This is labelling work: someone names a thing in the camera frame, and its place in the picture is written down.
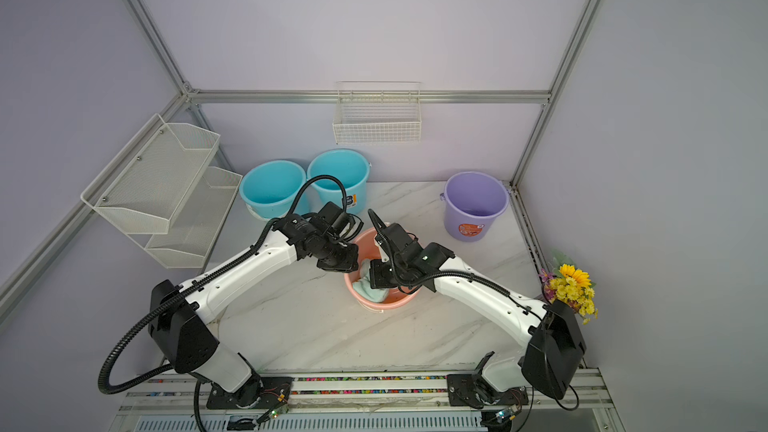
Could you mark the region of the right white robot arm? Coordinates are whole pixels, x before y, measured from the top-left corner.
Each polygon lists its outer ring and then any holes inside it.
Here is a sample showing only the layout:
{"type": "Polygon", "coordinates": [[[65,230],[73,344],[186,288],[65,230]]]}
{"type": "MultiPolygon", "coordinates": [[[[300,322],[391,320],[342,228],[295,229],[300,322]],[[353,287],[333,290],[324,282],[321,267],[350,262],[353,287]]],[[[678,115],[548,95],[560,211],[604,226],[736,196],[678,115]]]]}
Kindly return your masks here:
{"type": "Polygon", "coordinates": [[[480,394],[531,387],[562,400],[586,352],[579,321],[564,302],[546,303],[500,285],[450,249],[422,246],[397,223],[375,228],[380,263],[372,277],[403,289],[426,288],[456,300],[508,334],[513,349],[483,358],[475,380],[480,394]]]}

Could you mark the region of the mint green microfiber cloth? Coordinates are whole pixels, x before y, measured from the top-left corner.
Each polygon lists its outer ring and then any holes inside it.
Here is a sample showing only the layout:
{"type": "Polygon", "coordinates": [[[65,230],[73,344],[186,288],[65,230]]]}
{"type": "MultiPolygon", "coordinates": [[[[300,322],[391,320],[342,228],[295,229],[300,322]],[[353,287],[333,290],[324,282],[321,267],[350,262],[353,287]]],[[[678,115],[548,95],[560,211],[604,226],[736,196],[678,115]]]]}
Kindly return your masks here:
{"type": "Polygon", "coordinates": [[[388,295],[388,289],[375,289],[370,281],[371,261],[365,259],[362,261],[359,269],[359,279],[352,283],[353,290],[365,300],[372,303],[383,303],[388,295]]]}

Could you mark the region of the teal plastic bucket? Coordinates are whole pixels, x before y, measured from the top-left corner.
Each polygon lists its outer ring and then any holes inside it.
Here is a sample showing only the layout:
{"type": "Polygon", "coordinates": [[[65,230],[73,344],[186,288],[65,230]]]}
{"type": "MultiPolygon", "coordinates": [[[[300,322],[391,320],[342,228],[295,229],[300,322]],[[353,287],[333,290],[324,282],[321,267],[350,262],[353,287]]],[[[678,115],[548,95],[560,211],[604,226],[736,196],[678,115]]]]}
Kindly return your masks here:
{"type": "Polygon", "coordinates": [[[307,180],[299,164],[288,160],[263,163],[242,179],[239,194],[248,212],[266,221],[286,215],[307,180]]]}
{"type": "Polygon", "coordinates": [[[340,181],[346,191],[347,212],[352,214],[360,214],[365,209],[370,172],[368,159],[349,149],[324,152],[314,158],[307,169],[309,178],[328,175],[340,181]]]}

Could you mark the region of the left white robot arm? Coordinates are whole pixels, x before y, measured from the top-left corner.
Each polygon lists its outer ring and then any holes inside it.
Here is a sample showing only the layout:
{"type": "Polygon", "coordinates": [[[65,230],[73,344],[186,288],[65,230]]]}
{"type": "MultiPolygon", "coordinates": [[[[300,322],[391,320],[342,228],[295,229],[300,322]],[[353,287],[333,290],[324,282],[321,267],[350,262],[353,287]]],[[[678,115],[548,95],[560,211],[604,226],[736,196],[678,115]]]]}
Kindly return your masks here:
{"type": "Polygon", "coordinates": [[[209,324],[240,296],[270,275],[304,259],[329,272],[358,268],[359,218],[334,203],[318,212],[291,213],[272,219],[257,242],[240,255],[177,286],[164,281],[152,291],[153,309],[181,298],[148,325],[156,345],[178,373],[206,380],[236,397],[244,406],[261,395],[261,376],[209,329],[209,324]]]}

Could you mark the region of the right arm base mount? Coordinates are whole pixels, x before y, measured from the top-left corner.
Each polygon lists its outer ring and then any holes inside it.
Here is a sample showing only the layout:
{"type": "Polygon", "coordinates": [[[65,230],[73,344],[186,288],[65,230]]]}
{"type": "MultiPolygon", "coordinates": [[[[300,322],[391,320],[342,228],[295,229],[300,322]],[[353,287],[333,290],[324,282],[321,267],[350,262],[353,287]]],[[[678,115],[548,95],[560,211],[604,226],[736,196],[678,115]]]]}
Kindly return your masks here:
{"type": "Polygon", "coordinates": [[[480,410],[492,406],[523,406],[529,403],[524,387],[499,391],[483,376],[485,366],[495,354],[488,352],[472,372],[446,376],[448,401],[451,406],[467,406],[480,410]]]}

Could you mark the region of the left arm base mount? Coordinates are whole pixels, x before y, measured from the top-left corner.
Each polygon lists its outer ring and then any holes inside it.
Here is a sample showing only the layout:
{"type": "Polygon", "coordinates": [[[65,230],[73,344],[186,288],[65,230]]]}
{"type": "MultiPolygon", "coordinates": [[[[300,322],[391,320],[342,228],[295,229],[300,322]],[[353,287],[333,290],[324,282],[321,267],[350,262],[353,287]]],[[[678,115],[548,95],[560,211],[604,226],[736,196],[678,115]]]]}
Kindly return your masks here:
{"type": "Polygon", "coordinates": [[[206,408],[275,410],[288,403],[293,382],[294,379],[290,376],[262,376],[254,373],[253,378],[248,379],[235,392],[227,392],[213,383],[206,408]]]}

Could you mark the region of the pink plastic bucket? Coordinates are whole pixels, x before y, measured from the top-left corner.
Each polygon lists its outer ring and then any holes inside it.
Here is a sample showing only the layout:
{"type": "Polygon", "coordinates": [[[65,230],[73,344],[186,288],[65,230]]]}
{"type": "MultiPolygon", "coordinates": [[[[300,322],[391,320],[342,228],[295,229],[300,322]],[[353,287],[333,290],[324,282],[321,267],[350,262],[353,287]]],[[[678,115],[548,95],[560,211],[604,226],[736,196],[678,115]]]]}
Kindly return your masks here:
{"type": "Polygon", "coordinates": [[[355,244],[358,246],[358,270],[346,274],[344,281],[348,291],[352,294],[353,298],[364,308],[377,312],[384,313],[385,311],[391,311],[405,306],[409,302],[415,299],[416,293],[407,294],[401,292],[398,288],[390,288],[389,295],[383,303],[372,303],[360,295],[358,295],[352,287],[352,283],[359,279],[359,269],[363,260],[369,259],[372,262],[381,258],[381,253],[374,240],[376,233],[373,228],[361,233],[356,239],[355,244]]]}

